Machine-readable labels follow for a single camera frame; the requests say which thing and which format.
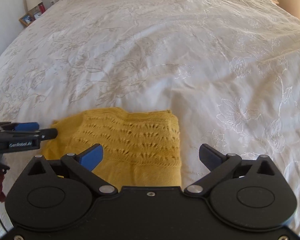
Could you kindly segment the white floral bedspread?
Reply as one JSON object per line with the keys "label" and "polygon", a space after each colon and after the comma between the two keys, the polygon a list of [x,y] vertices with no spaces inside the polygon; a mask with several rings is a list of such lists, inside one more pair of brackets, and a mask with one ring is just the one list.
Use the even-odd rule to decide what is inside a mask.
{"label": "white floral bedspread", "polygon": [[208,170],[207,143],[266,154],[298,199],[300,20],[270,0],[60,0],[0,56],[0,121],[53,121],[94,108],[169,109],[182,185]]}

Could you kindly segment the wooden photo frame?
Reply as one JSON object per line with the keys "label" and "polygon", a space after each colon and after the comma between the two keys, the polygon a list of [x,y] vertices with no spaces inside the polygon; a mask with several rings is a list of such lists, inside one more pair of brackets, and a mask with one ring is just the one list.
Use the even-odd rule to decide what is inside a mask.
{"label": "wooden photo frame", "polygon": [[24,26],[28,27],[35,21],[35,18],[31,14],[25,14],[23,17],[19,18],[19,22]]}

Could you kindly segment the red bottle on nightstand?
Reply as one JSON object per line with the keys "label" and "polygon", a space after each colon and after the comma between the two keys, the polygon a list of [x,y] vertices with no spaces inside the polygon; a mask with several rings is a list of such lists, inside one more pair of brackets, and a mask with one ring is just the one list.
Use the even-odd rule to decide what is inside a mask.
{"label": "red bottle on nightstand", "polygon": [[42,14],[46,11],[46,10],[45,10],[45,7],[44,7],[44,5],[43,5],[43,2],[40,3],[40,4],[38,4],[38,7],[39,7],[40,12],[41,12]]}

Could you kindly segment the mustard yellow knit sweater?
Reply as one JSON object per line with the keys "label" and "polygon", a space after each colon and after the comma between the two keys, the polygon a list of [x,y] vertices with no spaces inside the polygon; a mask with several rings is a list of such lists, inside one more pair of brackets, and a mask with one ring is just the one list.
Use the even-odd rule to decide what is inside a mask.
{"label": "mustard yellow knit sweater", "polygon": [[57,120],[52,127],[58,131],[57,138],[42,148],[48,160],[100,144],[103,159],[93,173],[118,189],[181,185],[179,123],[169,110],[91,109]]}

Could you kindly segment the white table lamp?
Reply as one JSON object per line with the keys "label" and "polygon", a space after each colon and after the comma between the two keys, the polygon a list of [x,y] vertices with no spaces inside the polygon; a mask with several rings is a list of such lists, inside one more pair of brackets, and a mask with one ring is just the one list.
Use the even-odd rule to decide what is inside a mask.
{"label": "white table lamp", "polygon": [[26,0],[28,11],[31,11],[32,9],[37,7],[40,3],[42,3],[42,0]]}

